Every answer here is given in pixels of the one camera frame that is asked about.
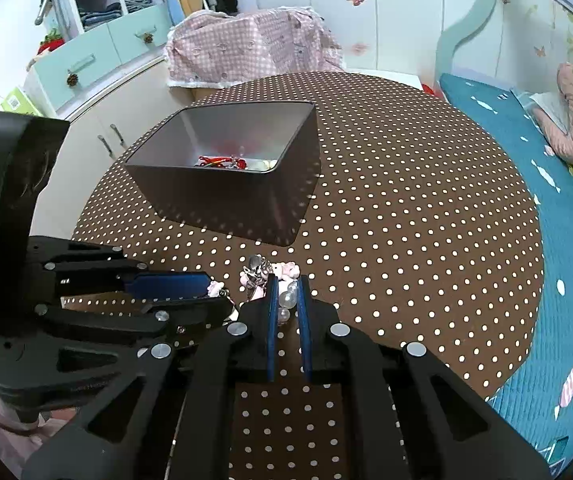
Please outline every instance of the pine cone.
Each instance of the pine cone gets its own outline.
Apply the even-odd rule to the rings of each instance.
[[[66,78],[66,83],[68,86],[70,86],[71,88],[73,88],[74,86],[77,85],[79,81],[78,75],[77,74],[69,74],[69,76]]]

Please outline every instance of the gray storage box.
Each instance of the gray storage box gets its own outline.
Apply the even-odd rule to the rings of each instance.
[[[267,171],[195,166],[198,157],[277,160]],[[163,218],[287,246],[320,173],[315,105],[298,101],[184,108],[129,157],[126,169]]]

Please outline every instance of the bed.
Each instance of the bed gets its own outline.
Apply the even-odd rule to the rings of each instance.
[[[573,176],[510,92],[446,73],[439,82],[512,158],[537,204],[545,284],[532,350],[487,402],[556,476],[573,458]]]

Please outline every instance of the table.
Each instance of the table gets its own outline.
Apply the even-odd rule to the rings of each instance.
[[[317,104],[322,174],[290,247],[159,218],[120,162],[153,130],[107,171],[74,239],[120,245],[151,269],[205,270],[236,302],[250,254],[293,260],[343,322],[387,346],[422,341],[492,396],[529,353],[543,282],[537,210],[499,145],[437,98],[355,73],[272,76],[199,103],[252,100]],[[238,386],[230,476],[347,478],[340,388],[304,382],[295,316],[278,349],[276,383]]]

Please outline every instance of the white cabinet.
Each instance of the white cabinet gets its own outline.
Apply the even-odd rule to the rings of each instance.
[[[49,183],[38,197],[31,235],[70,238],[87,200],[114,158],[158,122],[193,101],[185,88],[166,86],[166,70],[163,62],[157,63],[71,123]],[[124,139],[123,146],[116,130]]]

